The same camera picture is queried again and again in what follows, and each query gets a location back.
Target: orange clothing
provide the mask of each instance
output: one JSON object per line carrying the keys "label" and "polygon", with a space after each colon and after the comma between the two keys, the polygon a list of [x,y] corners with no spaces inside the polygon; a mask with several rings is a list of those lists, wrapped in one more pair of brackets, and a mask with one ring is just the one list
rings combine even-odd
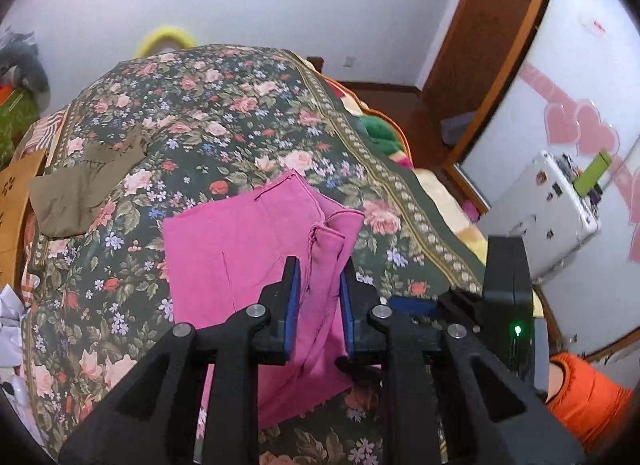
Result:
{"label": "orange clothing", "polygon": [[550,361],[562,368],[564,381],[546,406],[586,451],[594,450],[600,438],[616,426],[634,392],[571,353],[560,353]]}

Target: wooden floor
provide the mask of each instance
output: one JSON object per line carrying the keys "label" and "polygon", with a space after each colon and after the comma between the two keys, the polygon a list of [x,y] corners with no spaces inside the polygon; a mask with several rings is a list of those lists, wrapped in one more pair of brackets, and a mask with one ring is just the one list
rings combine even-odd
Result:
{"label": "wooden floor", "polygon": [[385,113],[400,126],[411,147],[417,168],[434,169],[444,162],[450,148],[442,143],[440,124],[430,120],[415,93],[358,90],[367,106]]}

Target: green floral blanket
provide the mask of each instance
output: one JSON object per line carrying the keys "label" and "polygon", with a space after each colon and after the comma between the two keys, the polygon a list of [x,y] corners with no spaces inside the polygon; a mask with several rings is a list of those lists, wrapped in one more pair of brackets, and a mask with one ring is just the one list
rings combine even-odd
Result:
{"label": "green floral blanket", "polygon": [[[480,290],[476,256],[414,174],[378,152],[355,121],[290,52],[228,45],[120,63],[73,101],[48,171],[78,162],[88,140],[117,145],[136,124],[151,141],[85,235],[34,238],[29,268],[40,282],[23,325],[25,369],[53,456],[172,326],[162,220],[200,203],[295,169],[364,212],[354,265],[381,295]],[[377,392],[353,388],[262,431],[261,465],[376,465],[377,403]],[[198,438],[205,418],[203,410]]]}

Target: pink towel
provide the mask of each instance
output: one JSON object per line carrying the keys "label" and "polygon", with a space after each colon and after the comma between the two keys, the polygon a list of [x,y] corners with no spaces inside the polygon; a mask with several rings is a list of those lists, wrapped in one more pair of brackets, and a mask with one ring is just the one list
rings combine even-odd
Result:
{"label": "pink towel", "polygon": [[198,329],[257,302],[265,285],[282,278],[287,255],[300,260],[302,292],[291,360],[258,371],[261,427],[305,413],[351,385],[334,366],[344,353],[338,283],[362,218],[290,171],[263,188],[164,220],[174,318]]}

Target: metal screw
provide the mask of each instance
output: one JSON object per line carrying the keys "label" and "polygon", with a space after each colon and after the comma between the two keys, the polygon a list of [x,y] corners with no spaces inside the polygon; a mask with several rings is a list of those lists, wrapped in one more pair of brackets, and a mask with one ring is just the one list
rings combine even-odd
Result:
{"label": "metal screw", "polygon": [[447,333],[454,339],[462,339],[466,336],[466,328],[462,324],[449,324]]}
{"label": "metal screw", "polygon": [[267,313],[267,308],[265,308],[262,304],[252,304],[251,306],[246,307],[246,314],[249,317],[258,318],[262,317],[265,313]]}
{"label": "metal screw", "polygon": [[180,322],[174,326],[172,329],[172,333],[176,337],[186,337],[189,333],[191,333],[191,326],[189,326],[186,322]]}
{"label": "metal screw", "polygon": [[391,317],[393,310],[385,304],[378,304],[377,306],[373,307],[373,310],[371,310],[371,312],[373,314],[373,317],[386,319],[388,317]]}

